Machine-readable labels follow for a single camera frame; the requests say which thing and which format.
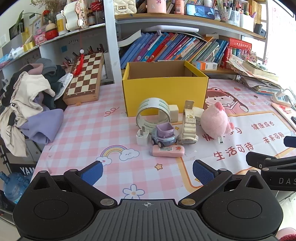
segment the beige watch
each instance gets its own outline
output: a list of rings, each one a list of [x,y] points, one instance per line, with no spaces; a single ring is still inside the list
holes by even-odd
[[[194,101],[185,101],[181,134],[178,135],[178,141],[184,145],[195,144],[198,140],[196,135],[196,119],[193,110]]]

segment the beige garment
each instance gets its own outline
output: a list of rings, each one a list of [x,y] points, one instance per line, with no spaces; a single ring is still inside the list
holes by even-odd
[[[44,91],[55,96],[54,91],[50,88],[50,84],[43,75],[29,75],[27,72],[20,74],[15,82],[10,100],[10,107],[16,115],[16,126],[21,127],[28,118],[43,111],[43,107],[33,100],[39,92]]]
[[[13,110],[8,106],[0,115],[0,135],[5,146],[14,156],[27,156],[25,137],[16,126],[8,126],[8,119]]]
[[[55,93],[43,75],[29,75],[27,72],[20,74],[13,88],[15,90],[11,96],[10,106],[6,107],[0,115],[0,135],[11,154],[27,156],[25,137],[18,127],[27,122],[29,117],[43,111],[41,105],[33,102],[39,92],[45,91],[52,97]],[[16,124],[8,126],[9,116],[12,112],[16,115]]]

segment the cartoon girl illustration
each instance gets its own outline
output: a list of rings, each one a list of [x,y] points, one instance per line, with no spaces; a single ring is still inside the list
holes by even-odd
[[[233,95],[224,92],[217,87],[207,89],[204,109],[208,108],[211,104],[215,104],[217,101],[223,105],[226,114],[243,114],[249,111],[248,107]]]

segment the white quilted handbag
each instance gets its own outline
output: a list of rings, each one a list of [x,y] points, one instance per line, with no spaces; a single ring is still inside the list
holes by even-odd
[[[113,0],[114,14],[137,13],[136,0]]]

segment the blue water jug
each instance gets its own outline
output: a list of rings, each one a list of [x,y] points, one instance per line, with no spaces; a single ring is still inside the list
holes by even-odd
[[[8,200],[17,204],[26,188],[29,186],[30,180],[18,172],[13,172],[8,176],[0,172],[0,178],[4,181],[3,188],[5,196]]]

